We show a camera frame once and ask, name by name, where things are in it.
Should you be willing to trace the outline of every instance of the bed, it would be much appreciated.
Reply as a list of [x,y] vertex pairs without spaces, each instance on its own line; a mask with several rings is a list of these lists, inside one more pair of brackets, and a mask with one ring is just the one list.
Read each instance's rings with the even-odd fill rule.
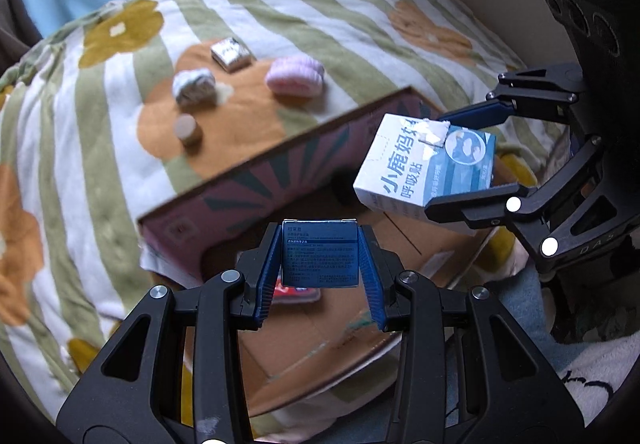
[[[245,125],[277,141],[407,85],[442,109],[480,102],[498,73],[523,66],[458,0],[114,0],[35,45],[0,78],[0,352],[52,420],[159,271],[141,259],[136,219],[214,171],[172,151],[148,106],[167,98],[177,66],[227,36],[258,61],[304,52],[325,65],[323,101],[267,107]],[[232,104],[259,81],[226,84]],[[528,185],[563,134],[525,120],[491,131]],[[516,265],[513,236],[494,238],[486,269]],[[393,353],[387,363],[393,376]],[[319,392],[255,418],[254,435],[310,437],[390,384],[365,376],[349,402]]]

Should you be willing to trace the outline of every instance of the silver wrapped object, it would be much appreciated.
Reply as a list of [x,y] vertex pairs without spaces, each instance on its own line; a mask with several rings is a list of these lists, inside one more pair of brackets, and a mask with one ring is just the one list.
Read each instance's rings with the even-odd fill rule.
[[172,86],[175,102],[180,107],[202,102],[216,103],[216,78],[208,68],[183,70],[174,75]]
[[248,66],[253,59],[251,52],[233,38],[211,45],[211,56],[229,73]]

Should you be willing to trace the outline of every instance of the small cylinder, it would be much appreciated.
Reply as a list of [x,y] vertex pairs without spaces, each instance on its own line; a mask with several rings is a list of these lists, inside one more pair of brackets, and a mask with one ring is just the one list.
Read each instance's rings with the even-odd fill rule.
[[183,113],[174,122],[175,136],[186,148],[194,147],[202,142],[202,128],[193,115]]

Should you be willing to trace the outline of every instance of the white fluffy object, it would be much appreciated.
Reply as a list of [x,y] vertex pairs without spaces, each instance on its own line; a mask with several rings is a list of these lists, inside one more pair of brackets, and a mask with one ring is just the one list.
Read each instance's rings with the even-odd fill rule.
[[589,346],[559,374],[589,424],[625,380],[640,355],[640,332]]
[[180,107],[207,101],[215,104],[216,78],[208,68],[183,70],[174,75],[172,91]]

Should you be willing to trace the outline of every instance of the yellow flower pattern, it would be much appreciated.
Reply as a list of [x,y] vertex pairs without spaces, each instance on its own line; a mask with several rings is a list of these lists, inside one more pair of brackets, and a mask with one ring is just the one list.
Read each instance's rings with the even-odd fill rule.
[[[530,187],[537,185],[538,179],[522,159],[507,153],[500,160],[519,183]],[[516,237],[511,231],[504,226],[499,227],[476,258],[476,265],[486,272],[498,272],[509,259],[515,241]]]
[[145,46],[164,24],[157,6],[156,1],[137,0],[98,23],[84,37],[84,53],[78,67],[90,68],[116,54],[135,52]]

